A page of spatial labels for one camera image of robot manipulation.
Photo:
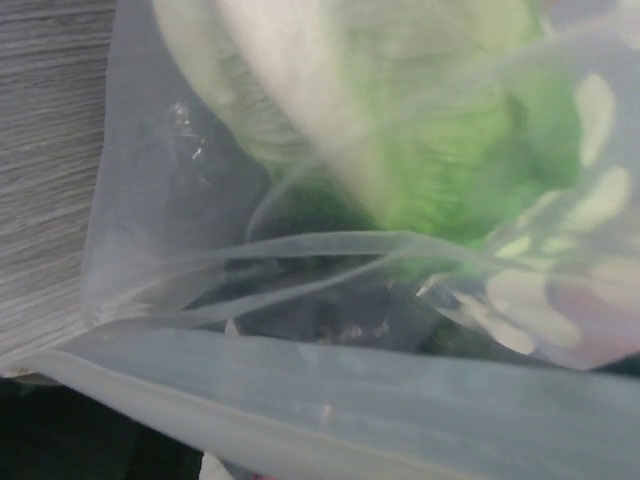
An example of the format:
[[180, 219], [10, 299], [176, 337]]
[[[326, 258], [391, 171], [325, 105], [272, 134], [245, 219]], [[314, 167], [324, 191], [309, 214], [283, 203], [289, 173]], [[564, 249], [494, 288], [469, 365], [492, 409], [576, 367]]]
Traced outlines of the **black baseball cap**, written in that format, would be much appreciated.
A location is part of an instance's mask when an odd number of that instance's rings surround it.
[[1, 380], [3, 479], [197, 479], [202, 457], [70, 388]]

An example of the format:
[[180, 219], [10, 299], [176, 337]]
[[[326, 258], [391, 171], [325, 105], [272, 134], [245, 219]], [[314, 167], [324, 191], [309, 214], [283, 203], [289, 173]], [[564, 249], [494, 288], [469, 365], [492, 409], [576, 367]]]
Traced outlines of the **clear zip top bag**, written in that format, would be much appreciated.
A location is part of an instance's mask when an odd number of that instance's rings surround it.
[[433, 354], [198, 327], [165, 271], [181, 108], [212, 111], [152, 5], [120, 1], [103, 148], [68, 323], [1, 324], [1, 368], [35, 372], [244, 470], [278, 479], [635, 479], [639, 475], [639, 5], [535, 1], [582, 129], [574, 185], [481, 245], [408, 231], [444, 267], [420, 295]]

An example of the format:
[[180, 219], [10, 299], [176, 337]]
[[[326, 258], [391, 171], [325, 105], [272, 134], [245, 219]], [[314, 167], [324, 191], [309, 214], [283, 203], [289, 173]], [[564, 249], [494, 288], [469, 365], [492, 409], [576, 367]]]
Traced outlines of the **fake dark plum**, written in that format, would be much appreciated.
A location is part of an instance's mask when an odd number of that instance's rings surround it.
[[370, 122], [175, 112], [163, 139], [176, 309], [241, 336], [438, 352], [451, 325], [419, 289], [444, 262], [403, 250], [387, 137]]

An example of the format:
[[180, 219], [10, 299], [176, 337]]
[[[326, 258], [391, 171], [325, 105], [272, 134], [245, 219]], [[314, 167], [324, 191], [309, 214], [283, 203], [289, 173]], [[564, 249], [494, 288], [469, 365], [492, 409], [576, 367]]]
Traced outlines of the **fake green cabbage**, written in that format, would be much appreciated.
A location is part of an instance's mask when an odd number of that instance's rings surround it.
[[582, 129], [535, 1], [156, 1], [165, 45], [240, 147], [316, 214], [481, 245], [571, 187]]

